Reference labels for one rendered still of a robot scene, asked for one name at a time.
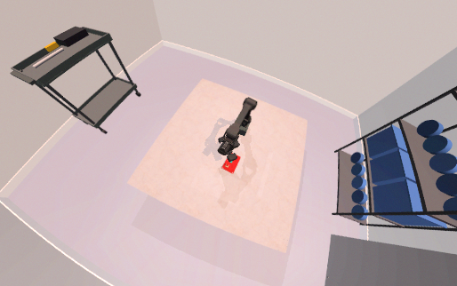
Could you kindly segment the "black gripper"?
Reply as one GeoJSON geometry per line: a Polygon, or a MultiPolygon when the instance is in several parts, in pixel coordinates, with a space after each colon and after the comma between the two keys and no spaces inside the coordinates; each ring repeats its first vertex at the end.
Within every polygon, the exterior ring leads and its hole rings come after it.
{"type": "MultiPolygon", "coordinates": [[[[224,140],[222,140],[222,137],[218,138],[218,141],[219,143],[223,142],[224,140]]],[[[233,145],[234,146],[234,145],[233,145]]],[[[232,150],[232,147],[229,149],[229,151],[227,152],[227,159],[229,162],[232,162],[232,161],[235,161],[237,159],[237,155],[236,153],[233,153],[233,150],[232,150]],[[233,154],[232,154],[233,153],[233,154]]]]}

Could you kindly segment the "red circuit board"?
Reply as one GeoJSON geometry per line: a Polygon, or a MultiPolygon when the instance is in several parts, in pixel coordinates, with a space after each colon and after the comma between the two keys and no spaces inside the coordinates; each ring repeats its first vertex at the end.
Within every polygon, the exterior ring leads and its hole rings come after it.
{"type": "Polygon", "coordinates": [[[237,155],[237,159],[235,161],[232,161],[232,162],[229,162],[229,160],[227,159],[226,162],[223,164],[222,166],[222,169],[230,172],[230,173],[234,173],[235,169],[236,169],[236,166],[240,160],[240,156],[237,155]]]}

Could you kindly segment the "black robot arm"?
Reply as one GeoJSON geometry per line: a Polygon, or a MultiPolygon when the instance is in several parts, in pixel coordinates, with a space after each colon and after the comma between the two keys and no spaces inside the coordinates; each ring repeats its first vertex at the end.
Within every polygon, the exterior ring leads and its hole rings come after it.
{"type": "Polygon", "coordinates": [[[244,126],[245,128],[247,127],[248,123],[252,121],[251,117],[251,112],[256,109],[257,106],[257,101],[254,99],[251,99],[250,97],[246,98],[244,103],[243,103],[243,108],[241,112],[239,113],[237,119],[233,124],[231,124],[225,131],[222,140],[224,140],[220,147],[218,148],[218,152],[221,155],[226,155],[229,149],[232,147],[232,150],[234,148],[238,148],[240,146],[239,142],[237,141],[239,138],[239,131],[240,131],[240,126],[244,126]],[[225,137],[226,135],[226,137],[225,137]]]}

